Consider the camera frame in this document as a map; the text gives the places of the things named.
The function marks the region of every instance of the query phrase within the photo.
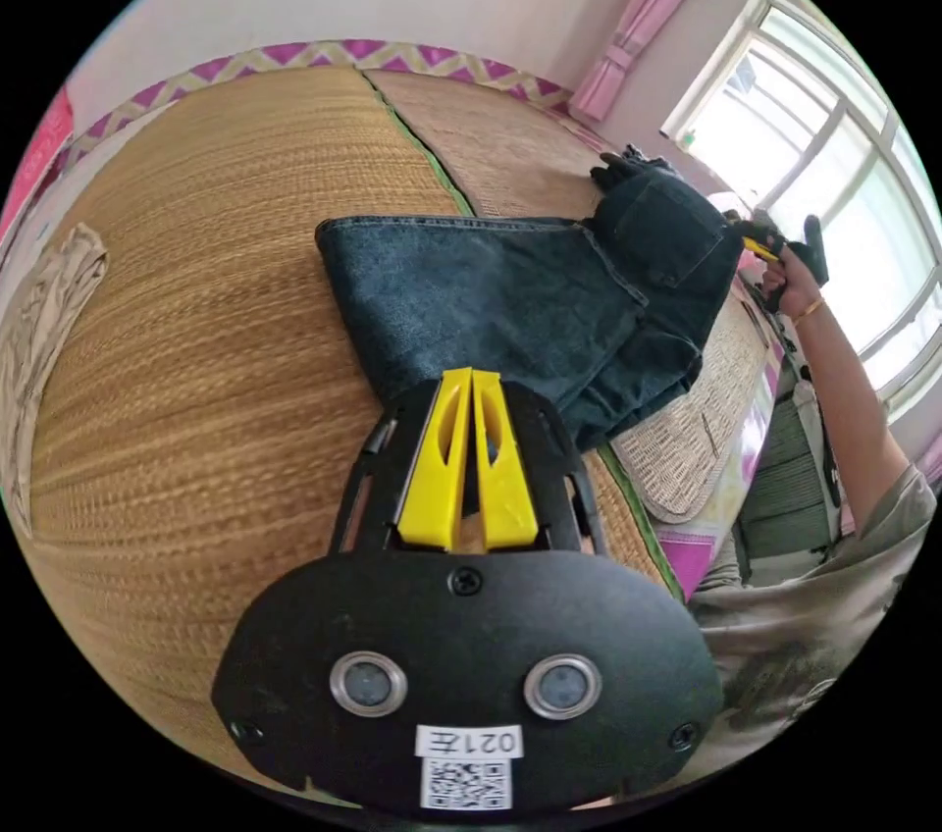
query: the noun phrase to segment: green mat edge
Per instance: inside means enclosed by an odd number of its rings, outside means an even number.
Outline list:
[[[641,537],[644,539],[645,545],[648,548],[648,554],[654,562],[654,565],[660,571],[661,577],[664,578],[667,589],[682,603],[686,603],[687,599],[684,597],[684,589],[680,586],[680,581],[674,573],[674,568],[670,566],[670,561],[667,559],[667,555],[664,553],[664,549],[660,546],[660,541],[654,533],[654,527],[651,524],[648,510],[642,504],[638,493],[635,492],[635,487],[631,484],[628,473],[625,472],[624,467],[618,461],[618,456],[615,450],[611,448],[611,443],[607,442],[604,446],[601,446],[598,452],[599,456],[602,458],[602,462],[605,464],[605,468],[611,473],[611,478],[615,480],[615,485],[621,489],[621,493],[625,496],[625,501],[628,502],[628,507],[631,508],[635,516],[638,528],[641,531]]]
[[[474,212],[474,208],[471,207],[460,188],[451,179],[451,176],[445,170],[435,152],[433,152],[432,149],[429,148],[429,146],[426,145],[418,135],[416,135],[409,124],[399,115],[394,105],[384,94],[383,90],[380,89],[380,87],[377,86],[369,77],[363,74],[362,71],[360,71],[360,75],[363,76],[363,78],[373,88],[376,95],[380,98],[383,105],[389,111],[392,120],[408,136],[412,144],[415,145],[415,147],[418,148],[419,151],[422,152],[422,154],[428,160],[429,164],[432,166],[432,170],[438,176],[439,181],[442,182],[445,189],[454,198],[455,203],[458,205],[458,210],[460,210],[465,217],[477,217]],[[651,524],[651,518],[648,515],[648,510],[642,504],[641,499],[638,497],[638,493],[635,492],[635,487],[631,484],[628,474],[625,472],[621,463],[618,461],[618,457],[615,455],[614,449],[611,448],[610,443],[606,443],[604,446],[599,448],[598,452],[602,458],[602,462],[605,464],[605,468],[611,474],[612,479],[615,480],[615,485],[618,486],[618,488],[621,490],[621,493],[625,496],[625,501],[628,502],[628,507],[631,508],[632,514],[635,516],[635,521],[638,525],[639,531],[641,532],[641,537],[645,542],[645,546],[648,548],[648,554],[651,557],[651,560],[654,562],[654,566],[660,572],[661,577],[663,577],[664,583],[667,585],[667,589],[681,602],[686,602],[683,588],[680,586],[680,581],[677,579],[677,575],[674,573],[674,568],[670,566],[670,561],[667,559],[667,555],[664,553],[663,548],[660,546],[660,541],[657,539],[657,535],[654,533],[654,527]]]

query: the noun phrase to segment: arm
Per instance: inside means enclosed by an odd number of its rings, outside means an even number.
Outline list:
[[[862,533],[909,461],[889,431],[861,359],[831,310],[822,304],[803,317],[821,294],[811,271],[787,247],[781,263],[769,265],[763,281],[766,293],[782,286],[781,311],[797,320],[795,330],[811,368],[841,483]]]

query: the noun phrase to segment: dark blue jeans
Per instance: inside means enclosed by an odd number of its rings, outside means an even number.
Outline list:
[[[550,399],[582,451],[690,389],[742,252],[657,168],[585,221],[341,218],[317,243],[383,403],[448,368],[498,371]]]

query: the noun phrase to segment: person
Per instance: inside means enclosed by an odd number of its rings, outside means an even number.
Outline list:
[[[811,369],[856,529],[828,561],[770,587],[743,585],[727,538],[688,604],[719,669],[724,710],[657,792],[753,753],[827,691],[892,603],[935,510],[925,477],[889,431],[864,365],[811,271],[787,247],[762,281],[766,296],[780,288],[779,311],[794,322]]]

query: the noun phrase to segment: qr code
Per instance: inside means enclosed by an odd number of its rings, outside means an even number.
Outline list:
[[[510,809],[510,761],[427,758],[422,771],[422,808]]]

